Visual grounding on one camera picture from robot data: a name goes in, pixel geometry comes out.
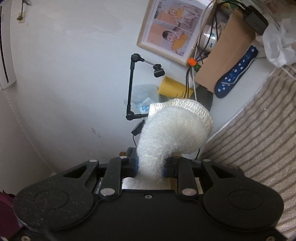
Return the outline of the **crumpled tissue near adapter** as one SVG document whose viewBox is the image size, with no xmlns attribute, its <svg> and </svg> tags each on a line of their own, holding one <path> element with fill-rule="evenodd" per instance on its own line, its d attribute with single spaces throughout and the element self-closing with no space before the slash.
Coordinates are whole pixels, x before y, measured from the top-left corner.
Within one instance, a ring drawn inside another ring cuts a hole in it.
<svg viewBox="0 0 296 241">
<path fill-rule="evenodd" d="M 262 35 L 266 57 L 277 68 L 295 63 L 295 15 L 280 26 L 269 24 Z"/>
</svg>

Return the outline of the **white plastic snack bag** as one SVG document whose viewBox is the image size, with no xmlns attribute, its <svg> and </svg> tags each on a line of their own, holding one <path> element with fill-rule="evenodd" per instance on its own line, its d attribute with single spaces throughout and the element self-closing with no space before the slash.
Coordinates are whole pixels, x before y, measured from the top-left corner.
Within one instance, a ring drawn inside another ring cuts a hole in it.
<svg viewBox="0 0 296 241">
<path fill-rule="evenodd" d="M 160 102 L 157 85 L 143 84 L 132 87 L 130 110 L 135 114 L 148 114 L 149 106 L 157 102 Z"/>
</svg>

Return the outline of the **yellow cylinder canister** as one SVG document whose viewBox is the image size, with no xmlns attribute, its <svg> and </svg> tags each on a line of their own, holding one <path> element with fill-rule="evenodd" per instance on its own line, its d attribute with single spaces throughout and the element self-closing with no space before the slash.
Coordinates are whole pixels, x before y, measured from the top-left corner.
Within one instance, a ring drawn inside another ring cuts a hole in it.
<svg viewBox="0 0 296 241">
<path fill-rule="evenodd" d="M 165 76 L 158 88 L 158 93 L 168 98 L 190 98 L 194 90 Z"/>
</svg>

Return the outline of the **white fluffy cloth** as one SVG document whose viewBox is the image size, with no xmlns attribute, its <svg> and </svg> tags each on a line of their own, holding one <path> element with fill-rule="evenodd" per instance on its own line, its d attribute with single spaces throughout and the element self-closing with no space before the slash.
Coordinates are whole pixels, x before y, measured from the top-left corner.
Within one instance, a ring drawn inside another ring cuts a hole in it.
<svg viewBox="0 0 296 241">
<path fill-rule="evenodd" d="M 191 99 L 153 103 L 137 146 L 136 189 L 166 189 L 163 177 L 166 159 L 174 154 L 196 152 L 213 129 L 209 111 Z"/>
</svg>

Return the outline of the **black articulated stand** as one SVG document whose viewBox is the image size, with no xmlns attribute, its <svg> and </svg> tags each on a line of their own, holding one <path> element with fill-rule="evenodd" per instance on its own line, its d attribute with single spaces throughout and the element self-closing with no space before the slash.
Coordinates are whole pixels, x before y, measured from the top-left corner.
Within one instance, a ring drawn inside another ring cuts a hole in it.
<svg viewBox="0 0 296 241">
<path fill-rule="evenodd" d="M 132 130 L 132 135 L 135 137 L 142 132 L 145 120 L 149 115 L 149 107 L 152 103 L 164 102 L 168 98 L 158 93 L 158 86 L 154 84 L 144 84 L 133 86 L 133 73 L 135 64 L 137 62 L 144 62 L 152 66 L 154 70 L 154 77 L 159 78 L 165 76 L 161 64 L 154 64 L 146 61 L 140 54 L 134 53 L 131 56 L 130 62 L 130 76 L 128 99 L 126 105 L 126 119 L 129 121 L 141 119 L 142 121 L 136 125 Z"/>
</svg>

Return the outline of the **black power adapter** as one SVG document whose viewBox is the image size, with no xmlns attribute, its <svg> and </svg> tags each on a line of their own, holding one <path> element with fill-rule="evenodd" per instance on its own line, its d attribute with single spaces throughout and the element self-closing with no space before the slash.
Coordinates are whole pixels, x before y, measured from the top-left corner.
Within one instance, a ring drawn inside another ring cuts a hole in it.
<svg viewBox="0 0 296 241">
<path fill-rule="evenodd" d="M 243 20 L 260 36 L 268 26 L 268 20 L 253 6 L 245 7 Z"/>
</svg>

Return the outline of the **striped beige towel mat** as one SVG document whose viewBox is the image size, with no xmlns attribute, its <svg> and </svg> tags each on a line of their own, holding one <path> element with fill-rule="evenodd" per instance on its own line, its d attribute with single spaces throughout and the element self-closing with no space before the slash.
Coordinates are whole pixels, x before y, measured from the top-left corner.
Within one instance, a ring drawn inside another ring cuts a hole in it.
<svg viewBox="0 0 296 241">
<path fill-rule="evenodd" d="M 200 157 L 238 167 L 277 191 L 285 205 L 277 229 L 295 235 L 295 65 L 276 69 Z"/>
</svg>

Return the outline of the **framed baby photo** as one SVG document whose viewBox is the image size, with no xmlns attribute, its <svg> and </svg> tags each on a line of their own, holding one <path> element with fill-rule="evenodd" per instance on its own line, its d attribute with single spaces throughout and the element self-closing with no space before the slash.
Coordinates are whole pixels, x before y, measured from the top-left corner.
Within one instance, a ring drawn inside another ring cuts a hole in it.
<svg viewBox="0 0 296 241">
<path fill-rule="evenodd" d="M 149 1 L 137 45 L 185 66 L 215 1 Z"/>
</svg>

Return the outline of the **orange cap green bottle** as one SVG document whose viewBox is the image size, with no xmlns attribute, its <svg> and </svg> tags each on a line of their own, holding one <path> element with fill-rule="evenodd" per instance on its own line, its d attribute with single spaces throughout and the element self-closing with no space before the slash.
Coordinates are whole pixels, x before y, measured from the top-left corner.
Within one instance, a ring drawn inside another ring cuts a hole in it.
<svg viewBox="0 0 296 241">
<path fill-rule="evenodd" d="M 188 59 L 188 64 L 194 69 L 194 71 L 198 72 L 201 68 L 201 65 L 197 63 L 197 61 L 194 58 Z"/>
</svg>

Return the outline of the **black round stand base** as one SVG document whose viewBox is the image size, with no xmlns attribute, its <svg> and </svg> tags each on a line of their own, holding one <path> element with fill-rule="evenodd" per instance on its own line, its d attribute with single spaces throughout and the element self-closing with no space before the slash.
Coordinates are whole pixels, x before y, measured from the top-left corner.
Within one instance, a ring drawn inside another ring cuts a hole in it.
<svg viewBox="0 0 296 241">
<path fill-rule="evenodd" d="M 213 103 L 213 93 L 209 92 L 207 88 L 199 85 L 196 88 L 197 102 L 202 104 L 208 111 L 211 110 Z"/>
</svg>

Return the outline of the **long cardboard box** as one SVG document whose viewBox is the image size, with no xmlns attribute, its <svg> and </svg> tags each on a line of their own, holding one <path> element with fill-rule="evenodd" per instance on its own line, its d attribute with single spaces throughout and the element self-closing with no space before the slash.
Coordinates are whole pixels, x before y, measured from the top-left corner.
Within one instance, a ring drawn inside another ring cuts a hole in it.
<svg viewBox="0 0 296 241">
<path fill-rule="evenodd" d="M 255 31 L 243 21 L 242 13 L 235 10 L 218 42 L 195 74 L 195 82 L 214 93 L 216 82 L 238 63 L 254 39 Z"/>
</svg>

